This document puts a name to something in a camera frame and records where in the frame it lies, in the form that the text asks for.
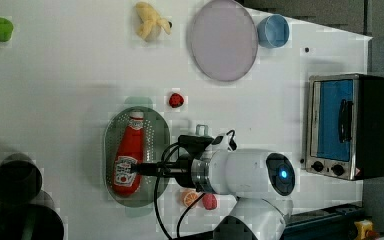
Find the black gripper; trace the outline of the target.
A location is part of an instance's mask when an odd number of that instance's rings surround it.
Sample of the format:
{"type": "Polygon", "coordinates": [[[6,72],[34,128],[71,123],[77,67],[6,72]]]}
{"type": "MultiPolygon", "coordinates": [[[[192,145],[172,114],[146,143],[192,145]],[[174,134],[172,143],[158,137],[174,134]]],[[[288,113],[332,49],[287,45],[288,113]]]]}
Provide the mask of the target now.
{"type": "MultiPolygon", "coordinates": [[[[194,188],[191,176],[193,158],[189,154],[181,155],[175,162],[175,180],[184,188],[194,188]]],[[[172,176],[174,171],[163,163],[138,163],[131,166],[131,172],[142,176],[172,176]]]]}

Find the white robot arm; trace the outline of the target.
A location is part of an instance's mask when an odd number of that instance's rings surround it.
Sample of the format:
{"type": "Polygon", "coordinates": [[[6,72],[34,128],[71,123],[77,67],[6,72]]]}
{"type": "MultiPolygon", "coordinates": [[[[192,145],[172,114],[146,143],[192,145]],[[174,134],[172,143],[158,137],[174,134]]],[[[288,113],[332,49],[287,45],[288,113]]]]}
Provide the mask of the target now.
{"type": "Polygon", "coordinates": [[[237,198],[212,231],[175,240],[280,240],[293,210],[295,172],[289,159],[261,149],[207,150],[174,162],[138,163],[142,176],[174,178],[185,188],[237,198]]]}

